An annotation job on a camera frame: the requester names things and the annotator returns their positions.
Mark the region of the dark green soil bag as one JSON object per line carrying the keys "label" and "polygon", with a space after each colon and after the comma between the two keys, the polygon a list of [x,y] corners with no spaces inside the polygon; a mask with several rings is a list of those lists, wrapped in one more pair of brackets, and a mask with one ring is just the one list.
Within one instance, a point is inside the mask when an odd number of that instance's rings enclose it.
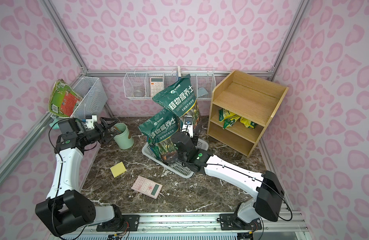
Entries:
{"label": "dark green soil bag", "polygon": [[153,101],[175,114],[181,124],[186,116],[193,118],[193,132],[198,135],[201,131],[201,116],[198,108],[195,89],[190,81],[190,74],[168,86],[153,97]]}
{"label": "dark green soil bag", "polygon": [[147,142],[154,154],[165,165],[174,163],[177,149],[171,137],[179,131],[179,120],[170,111],[163,109],[141,125],[139,130],[147,137]]}

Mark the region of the small yellow green bag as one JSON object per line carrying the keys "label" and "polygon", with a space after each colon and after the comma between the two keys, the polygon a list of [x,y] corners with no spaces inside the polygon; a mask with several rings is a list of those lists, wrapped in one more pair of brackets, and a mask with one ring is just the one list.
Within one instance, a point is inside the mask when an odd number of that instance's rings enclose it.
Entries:
{"label": "small yellow green bag", "polygon": [[251,120],[245,119],[243,117],[241,117],[239,120],[248,129],[255,129],[255,127],[257,125],[257,123],[255,123]]}
{"label": "small yellow green bag", "polygon": [[240,116],[238,116],[238,115],[227,118],[223,122],[223,129],[227,129],[227,128],[232,127],[236,122],[239,121],[239,119],[240,119]]}
{"label": "small yellow green bag", "polygon": [[233,116],[236,116],[235,113],[229,111],[229,110],[226,110],[226,109],[219,109],[218,111],[218,121],[219,122],[223,122],[225,120],[227,120],[228,118],[231,118]]}

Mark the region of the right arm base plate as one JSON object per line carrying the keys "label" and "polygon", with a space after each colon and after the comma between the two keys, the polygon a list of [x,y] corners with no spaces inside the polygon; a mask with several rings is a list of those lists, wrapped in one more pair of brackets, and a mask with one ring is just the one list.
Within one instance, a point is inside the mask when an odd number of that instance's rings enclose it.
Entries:
{"label": "right arm base plate", "polygon": [[235,214],[220,214],[216,221],[220,224],[222,231],[248,230],[255,232],[263,229],[260,218],[254,219],[250,223],[245,223]]}

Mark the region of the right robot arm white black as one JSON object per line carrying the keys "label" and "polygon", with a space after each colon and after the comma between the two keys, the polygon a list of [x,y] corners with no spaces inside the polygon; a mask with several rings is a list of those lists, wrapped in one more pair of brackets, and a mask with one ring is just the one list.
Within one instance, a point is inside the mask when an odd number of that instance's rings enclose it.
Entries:
{"label": "right robot arm white black", "polygon": [[184,132],[175,133],[171,140],[179,162],[191,171],[226,181],[251,196],[249,201],[239,204],[232,215],[220,215],[219,221],[224,227],[254,230],[261,226],[262,219],[270,222],[280,219],[280,208],[286,201],[275,173],[252,172],[228,163],[209,151],[198,149]]}

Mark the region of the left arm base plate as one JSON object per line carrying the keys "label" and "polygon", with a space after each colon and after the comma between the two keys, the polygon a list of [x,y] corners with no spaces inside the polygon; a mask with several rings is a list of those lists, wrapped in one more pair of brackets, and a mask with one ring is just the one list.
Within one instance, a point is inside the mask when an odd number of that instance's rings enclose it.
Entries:
{"label": "left arm base plate", "polygon": [[136,232],[139,227],[140,215],[122,215],[97,225],[97,232]]}

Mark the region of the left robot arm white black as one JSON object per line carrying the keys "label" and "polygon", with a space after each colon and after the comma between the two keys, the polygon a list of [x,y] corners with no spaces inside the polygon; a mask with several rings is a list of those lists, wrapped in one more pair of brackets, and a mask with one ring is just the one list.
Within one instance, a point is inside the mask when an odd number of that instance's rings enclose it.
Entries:
{"label": "left robot arm white black", "polygon": [[51,233],[62,238],[77,229],[96,226],[98,232],[119,231],[125,219],[116,205],[96,207],[79,192],[79,170],[86,146],[104,145],[116,135],[116,118],[65,118],[55,124],[61,134],[52,144],[56,172],[46,200],[38,203],[35,213]]}

